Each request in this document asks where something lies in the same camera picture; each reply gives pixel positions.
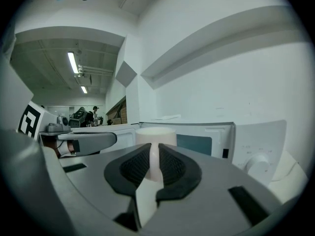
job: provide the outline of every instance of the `white ceiling beam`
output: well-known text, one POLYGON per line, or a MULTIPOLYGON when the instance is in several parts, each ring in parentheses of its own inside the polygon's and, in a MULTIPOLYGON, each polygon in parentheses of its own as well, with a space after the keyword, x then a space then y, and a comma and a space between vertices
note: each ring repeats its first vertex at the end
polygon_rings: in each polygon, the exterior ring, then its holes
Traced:
MULTIPOLYGON (((77 40, 77 47, 79 50, 83 49, 83 44, 82 41, 80 39, 77 40)), ((83 61, 81 60, 81 58, 86 59, 83 55, 78 55, 79 58, 79 62, 78 63, 82 63, 83 61)))
POLYGON ((114 71, 112 70, 108 70, 108 69, 103 69, 103 68, 99 68, 99 67, 93 67, 93 66, 87 66, 87 65, 78 65, 79 68, 86 68, 86 69, 91 69, 91 70, 95 70, 95 71, 100 71, 100 72, 108 72, 111 73, 113 75, 114 71))
POLYGON ((102 62, 102 68, 105 68, 105 57, 106 57, 106 55, 104 54, 104 56, 103 56, 103 62, 102 62))
POLYGON ((100 89, 106 89, 106 87, 103 87, 102 84, 101 86, 93 86, 93 85, 90 85, 90 84, 85 84, 85 83, 81 83, 80 82, 80 77, 75 77, 75 81, 78 83, 78 85, 80 87, 90 87, 90 88, 100 88, 100 89))
MULTIPOLYGON (((54 48, 39 48, 39 49, 32 49, 32 50, 27 50, 27 51, 22 51, 18 53, 14 53, 14 55, 20 55, 20 54, 25 54, 25 53, 30 53, 30 52, 42 52, 42 51, 50 51, 50 50, 69 50, 69 51, 79 51, 79 48, 76 47, 54 47, 54 48)), ((87 52, 93 52, 93 53, 102 53, 102 54, 109 54, 109 55, 115 55, 117 56, 118 54, 113 54, 113 53, 107 53, 104 51, 96 51, 96 50, 91 50, 91 49, 81 49, 82 51, 87 51, 87 52)))
POLYGON ((108 88, 108 78, 106 78, 105 76, 100 76, 100 82, 99 82, 99 92, 102 93, 102 89, 104 89, 104 91, 107 90, 108 88))
MULTIPOLYGON (((44 49, 44 43, 42 42, 42 40, 38 41, 39 45, 41 46, 42 49, 44 49)), ((62 75, 59 73, 58 69, 56 68, 53 60, 49 57, 48 53, 46 50, 43 50, 43 54, 46 57, 48 63, 50 64, 51 68, 53 69, 53 71, 58 75, 58 77, 61 79, 61 81, 70 89, 72 89, 72 87, 64 80, 64 78, 62 77, 62 75)))
POLYGON ((99 75, 99 76, 113 76, 112 74, 104 74, 104 73, 99 73, 99 72, 89 72, 89 71, 85 71, 83 72, 84 74, 93 74, 93 75, 99 75))
POLYGON ((100 87, 102 86, 102 82, 103 82, 104 78, 105 78, 105 76, 99 76, 98 77, 98 87, 99 87, 98 91, 99 91, 99 93, 101 93, 100 87))
POLYGON ((49 74, 45 70, 44 66, 37 66, 35 63, 32 62, 32 59, 29 59, 29 61, 32 64, 32 66, 35 67, 37 69, 37 71, 49 82, 49 84, 53 86, 54 82, 52 80, 52 77, 49 76, 49 74))

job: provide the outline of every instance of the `person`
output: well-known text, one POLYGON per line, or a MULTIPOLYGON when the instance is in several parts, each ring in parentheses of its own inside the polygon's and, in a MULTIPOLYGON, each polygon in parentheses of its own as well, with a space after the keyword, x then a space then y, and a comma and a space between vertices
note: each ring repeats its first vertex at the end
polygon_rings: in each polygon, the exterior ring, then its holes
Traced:
POLYGON ((87 127, 89 124, 91 124, 92 127, 94 127, 94 118, 93 118, 93 112, 92 111, 88 111, 87 115, 85 117, 84 122, 82 122, 80 124, 81 128, 85 128, 87 127))
POLYGON ((99 108, 97 107, 97 106, 94 106, 93 107, 93 116, 94 116, 94 127, 97 127, 98 126, 98 120, 100 120, 100 117, 97 117, 97 110, 98 110, 99 108))

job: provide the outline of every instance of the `gray surface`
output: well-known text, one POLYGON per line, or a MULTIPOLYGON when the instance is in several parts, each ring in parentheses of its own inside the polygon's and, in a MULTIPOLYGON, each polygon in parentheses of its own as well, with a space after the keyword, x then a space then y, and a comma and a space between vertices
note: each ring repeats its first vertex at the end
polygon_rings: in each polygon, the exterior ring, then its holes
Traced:
MULTIPOLYGON (((249 229, 250 223, 228 192, 234 186, 244 186, 268 212, 280 207, 280 202, 269 190, 230 163, 188 149, 169 147, 194 159, 201 167, 202 180, 183 200, 161 202, 157 212, 139 232, 140 235, 230 236, 249 229)), ((61 159, 60 162, 62 166, 76 163, 87 166, 68 173, 69 179, 89 202, 108 217, 114 218, 126 211, 129 199, 113 192, 104 179, 103 171, 110 160, 135 148, 61 159)))
POLYGON ((48 133, 58 133, 58 132, 63 132, 63 131, 71 131, 71 127, 70 126, 64 126, 61 123, 50 123, 47 127, 46 127, 46 131, 48 133))
POLYGON ((62 167, 83 163, 87 167, 69 172, 67 176, 77 190, 91 204, 111 219, 127 212, 130 197, 117 194, 104 177, 106 165, 112 160, 134 151, 141 145, 116 150, 108 153, 60 159, 62 167))
MULTIPOLYGON (((75 235, 69 215, 53 188, 39 144, 15 131, 0 131, 0 144, 1 174, 27 216, 54 235, 75 235)), ((10 212, 21 211, 14 206, 10 212)))
POLYGON ((58 136, 58 135, 63 135, 63 134, 67 134, 70 133, 70 131, 61 131, 61 132, 40 132, 41 135, 43 136, 58 136))
POLYGON ((58 136, 59 140, 77 140, 80 151, 76 151, 77 156, 89 155, 102 149, 111 147, 117 142, 117 137, 111 132, 97 132, 88 134, 69 133, 58 136))
MULTIPOLYGON (((60 201, 69 214, 78 235, 136 235, 132 231, 113 222, 108 216, 105 216, 104 213, 100 211, 98 206, 93 206, 92 200, 87 199, 84 195, 81 195, 81 193, 78 192, 80 190, 78 190, 76 188, 77 186, 74 186, 70 179, 66 176, 58 158, 52 149, 45 147, 44 155, 47 170, 53 182, 54 188, 60 198, 60 201)), ((65 165, 72 165, 73 163, 75 164, 79 162, 80 159, 83 158, 84 157, 69 158, 69 160, 65 159, 61 160, 61 162, 63 161, 65 165)), ((93 179, 89 179, 87 182, 97 183, 97 181, 93 181, 93 179)), ((92 186, 92 190, 94 192, 99 191, 96 184, 92 184, 92 186)))
POLYGON ((0 128, 15 130, 25 108, 33 98, 33 93, 27 88, 12 68, 9 59, 0 53, 0 128))
POLYGON ((141 235, 231 236, 249 229, 250 223, 228 192, 234 186, 244 186, 268 212, 280 207, 269 190, 230 163, 169 147, 195 160, 202 170, 202 180, 183 200, 161 202, 141 235))
POLYGON ((259 224, 252 227, 238 236, 262 236, 267 235, 271 228, 274 228, 282 221, 282 219, 292 210, 298 201, 299 197, 295 197, 286 203, 284 203, 280 208, 276 209, 270 216, 264 219, 259 224))

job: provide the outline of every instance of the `black slot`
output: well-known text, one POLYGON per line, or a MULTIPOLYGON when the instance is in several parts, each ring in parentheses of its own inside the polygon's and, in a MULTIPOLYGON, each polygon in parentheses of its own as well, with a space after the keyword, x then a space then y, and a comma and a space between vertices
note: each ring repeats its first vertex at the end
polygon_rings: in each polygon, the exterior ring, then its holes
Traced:
POLYGON ((259 222, 268 217, 269 214, 244 187, 233 187, 228 191, 252 226, 257 225, 259 222))
POLYGON ((83 168, 86 168, 86 165, 84 165, 83 163, 78 163, 78 164, 63 167, 63 170, 64 172, 68 173, 68 172, 77 171, 83 168))
POLYGON ((228 158, 228 148, 224 148, 224 149, 223 149, 222 158, 228 158))
POLYGON ((119 214, 113 221, 137 232, 141 228, 141 225, 135 199, 131 199, 128 210, 125 213, 119 214))
POLYGON ((74 148, 74 152, 80 152, 80 144, 78 140, 73 140, 72 145, 74 148))

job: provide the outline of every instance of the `white wall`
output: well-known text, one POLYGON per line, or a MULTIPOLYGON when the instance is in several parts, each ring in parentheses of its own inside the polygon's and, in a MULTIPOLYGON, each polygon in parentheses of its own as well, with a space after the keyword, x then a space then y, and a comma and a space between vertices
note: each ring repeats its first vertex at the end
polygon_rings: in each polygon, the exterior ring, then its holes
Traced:
MULTIPOLYGON (((213 51, 212 57, 230 52, 233 45, 237 49, 246 41, 272 37, 263 35, 223 46, 213 51)), ((312 47, 306 42, 231 56, 156 89, 157 115, 181 114, 184 119, 206 121, 236 113, 261 113, 285 119, 285 149, 309 173, 315 134, 314 65, 312 47)))
POLYGON ((140 121, 138 76, 133 78, 131 83, 126 87, 126 104, 128 124, 138 123, 140 121))
POLYGON ((143 71, 170 48, 197 30, 230 15, 284 0, 157 0, 140 16, 143 71))
POLYGON ((93 106, 98 106, 98 116, 105 118, 105 95, 103 94, 84 94, 80 88, 73 90, 37 89, 32 90, 32 92, 34 94, 32 101, 39 106, 74 106, 75 112, 80 107, 84 107, 87 111, 92 111, 93 106))
POLYGON ((17 13, 15 32, 73 26, 125 37, 136 32, 137 19, 109 0, 27 0, 17 13))
POLYGON ((142 76, 138 76, 140 121, 152 121, 157 116, 156 92, 142 76))
POLYGON ((69 118, 69 107, 54 107, 54 106, 47 106, 45 107, 47 111, 56 115, 56 116, 64 116, 69 118))
POLYGON ((105 97, 105 113, 110 111, 122 98, 126 96, 126 88, 115 79, 115 73, 107 88, 105 97))

